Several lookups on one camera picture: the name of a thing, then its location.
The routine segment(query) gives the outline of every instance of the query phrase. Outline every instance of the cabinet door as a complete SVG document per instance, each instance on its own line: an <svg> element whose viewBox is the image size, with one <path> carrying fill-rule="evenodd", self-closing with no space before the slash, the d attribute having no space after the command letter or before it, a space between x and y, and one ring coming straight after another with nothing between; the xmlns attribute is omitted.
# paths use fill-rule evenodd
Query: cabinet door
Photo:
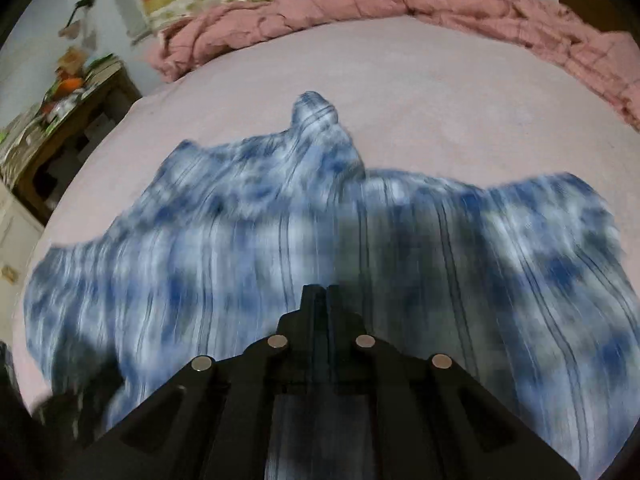
<svg viewBox="0 0 640 480"><path fill-rule="evenodd" d="M12 316L42 227L11 200L0 219L0 340L11 344Z"/></svg>

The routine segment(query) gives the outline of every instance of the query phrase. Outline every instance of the bed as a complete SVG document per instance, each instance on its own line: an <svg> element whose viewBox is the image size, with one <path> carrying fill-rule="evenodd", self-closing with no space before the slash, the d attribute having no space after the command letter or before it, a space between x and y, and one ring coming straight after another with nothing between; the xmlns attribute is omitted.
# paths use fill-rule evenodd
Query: bed
<svg viewBox="0 0 640 480"><path fill-rule="evenodd" d="M53 213L52 244L101 234L183 139L213 146L279 131L291 103L320 92L369 167L489 186L567 171L610 204L640 287L640 136L602 99L529 52L408 16L324 25L227 54L143 98L91 155ZM245 113L250 105L252 114ZM14 323L27 405L49 387Z"/></svg>

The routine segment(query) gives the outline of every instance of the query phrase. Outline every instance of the crumpled pink quilt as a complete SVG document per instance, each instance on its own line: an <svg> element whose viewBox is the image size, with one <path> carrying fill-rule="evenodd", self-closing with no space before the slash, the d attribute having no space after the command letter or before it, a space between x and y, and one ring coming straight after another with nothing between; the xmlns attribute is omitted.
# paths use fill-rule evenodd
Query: crumpled pink quilt
<svg viewBox="0 0 640 480"><path fill-rule="evenodd" d="M273 0L215 6L165 29L148 53L174 81L230 50L323 23L412 14L432 25L524 46L561 66L640 129L640 49L549 0Z"/></svg>

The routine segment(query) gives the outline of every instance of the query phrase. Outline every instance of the plaid shirt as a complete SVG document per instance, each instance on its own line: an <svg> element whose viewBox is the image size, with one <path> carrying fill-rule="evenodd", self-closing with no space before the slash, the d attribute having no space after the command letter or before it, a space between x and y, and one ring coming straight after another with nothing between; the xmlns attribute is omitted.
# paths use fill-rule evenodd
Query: plaid shirt
<svg viewBox="0 0 640 480"><path fill-rule="evenodd" d="M638 300L619 256L578 178L485 190L366 170L308 92L282 133L181 143L101 238L52 248L26 293L28 348L54 392L115 356L113 425L194 356L273 333L303 285L338 283L370 333L449 354L593 479L640 416ZM372 478L360 400L279 399L274 427L268 478Z"/></svg>

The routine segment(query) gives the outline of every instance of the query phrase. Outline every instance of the silver bolt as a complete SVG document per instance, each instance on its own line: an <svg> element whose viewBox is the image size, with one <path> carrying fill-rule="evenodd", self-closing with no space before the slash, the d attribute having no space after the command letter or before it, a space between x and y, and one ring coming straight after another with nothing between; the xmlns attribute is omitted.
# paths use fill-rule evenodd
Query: silver bolt
<svg viewBox="0 0 640 480"><path fill-rule="evenodd" d="M356 345L360 348L371 348L376 344L376 339L370 335L362 334L356 338Z"/></svg>
<svg viewBox="0 0 640 480"><path fill-rule="evenodd" d="M191 368L193 368L197 372L209 370L209 368L211 368L211 358L207 357L206 355L199 355L198 357L194 357L191 361Z"/></svg>
<svg viewBox="0 0 640 480"><path fill-rule="evenodd" d="M431 358L431 362L433 363L433 366L435 366L436 368L440 368L441 370L451 368L451 365L453 364L451 357L444 354L434 355L433 358Z"/></svg>
<svg viewBox="0 0 640 480"><path fill-rule="evenodd" d="M267 339L267 343L271 348L284 348L288 342L287 338L280 334L272 335Z"/></svg>

